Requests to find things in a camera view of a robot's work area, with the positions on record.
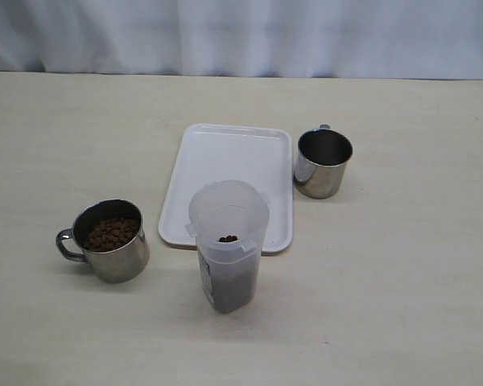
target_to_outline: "mug rim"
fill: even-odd
[[[97,202],[96,202],[96,203],[94,203],[94,204],[89,205],[88,207],[86,207],[85,209],[83,209],[83,210],[82,210],[82,211],[81,211],[81,212],[80,212],[80,213],[77,215],[77,217],[74,219],[73,224],[72,224],[72,234],[74,234],[74,233],[75,233],[74,231],[75,231],[75,225],[76,225],[77,221],[78,221],[78,220],[79,220],[79,219],[80,219],[80,218],[81,218],[81,217],[82,217],[82,216],[83,216],[83,215],[84,215],[84,214],[85,214],[85,213],[86,213],[88,210],[90,210],[90,209],[92,209],[92,208],[94,208],[94,207],[96,207],[96,206],[100,205],[101,203],[110,203],[111,201],[122,201],[123,203],[128,203],[129,205],[132,205],[132,207],[136,209],[136,211],[137,211],[137,212],[138,212],[138,214],[139,214],[139,229],[138,229],[138,231],[136,232],[136,235],[138,235],[139,231],[140,231],[140,230],[142,229],[142,227],[143,227],[143,215],[142,215],[142,211],[140,211],[140,210],[139,210],[139,208],[138,208],[136,205],[134,205],[133,203],[131,203],[130,201],[128,201],[128,200],[126,200],[126,199],[102,199],[102,200],[100,200],[100,201],[97,201]],[[124,248],[126,248],[128,245],[130,245],[131,243],[133,243],[133,242],[134,242],[134,240],[136,240],[136,235],[134,235],[134,236],[132,237],[132,239],[130,239],[130,241],[129,241],[127,244],[125,244],[125,245],[123,245],[123,246],[121,246],[121,247],[119,247],[119,248],[112,249],[112,250],[107,251],[107,252],[94,252],[94,251],[90,251],[89,249],[84,248],[84,247],[83,247],[83,246],[82,246],[82,245],[81,245],[81,244],[80,244],[80,243],[79,243],[79,242],[78,242],[78,241],[75,239],[75,237],[73,237],[73,242],[76,244],[76,246],[77,246],[77,247],[79,247],[80,249],[82,249],[84,252],[87,252],[87,253],[92,253],[92,254],[94,254],[94,255],[105,255],[105,254],[107,254],[107,253],[116,252],[116,251],[119,251],[120,249],[124,249]]]
[[[340,136],[343,140],[345,140],[347,142],[347,144],[349,144],[350,154],[347,157],[347,159],[345,159],[343,162],[337,163],[336,165],[323,165],[321,163],[312,161],[309,157],[306,157],[304,155],[304,153],[300,149],[300,142],[303,140],[303,138],[306,135],[311,134],[311,133],[321,132],[321,131],[330,131],[331,133],[334,133],[334,134]],[[319,127],[319,128],[316,128],[316,129],[311,129],[311,130],[305,131],[304,133],[301,134],[301,136],[299,137],[299,140],[297,141],[297,151],[299,152],[300,155],[302,155],[304,157],[304,159],[306,159],[308,162],[312,163],[313,165],[321,166],[321,167],[338,167],[338,166],[341,166],[341,165],[347,163],[353,157],[353,143],[344,134],[338,133],[337,131],[332,130],[332,129],[326,129],[324,127]]]

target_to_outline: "cup filled with pet food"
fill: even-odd
[[[189,204],[204,292],[226,314],[254,298],[270,209],[265,195],[243,181],[210,183]]]
[[[85,209],[56,236],[56,246],[67,259],[88,263],[108,283],[138,276],[147,266],[149,250],[139,209],[123,199],[108,199]],[[73,239],[82,253],[69,251],[64,240]]]

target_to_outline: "curtain fold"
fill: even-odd
[[[0,0],[0,70],[483,79],[483,0]]]

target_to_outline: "stainless steel mug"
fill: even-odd
[[[327,199],[340,189],[345,167],[353,155],[351,142],[329,125],[307,131],[299,138],[294,183],[313,199]]]
[[[84,247],[86,237],[101,220],[123,217],[136,220],[139,230],[124,246],[109,252],[92,252]],[[82,253],[68,251],[63,240],[73,239]],[[108,199],[85,209],[73,226],[58,233],[56,245],[61,254],[71,261],[89,263],[95,275],[108,283],[121,283],[136,277],[147,266],[149,250],[143,231],[142,214],[132,203],[122,199]]]

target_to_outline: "cup handle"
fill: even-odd
[[[68,260],[75,261],[76,263],[87,263],[86,258],[82,253],[68,251],[63,245],[63,240],[70,239],[73,239],[72,229],[64,229],[61,232],[57,233],[56,245],[59,249],[59,252],[61,252],[61,255],[66,257]]]

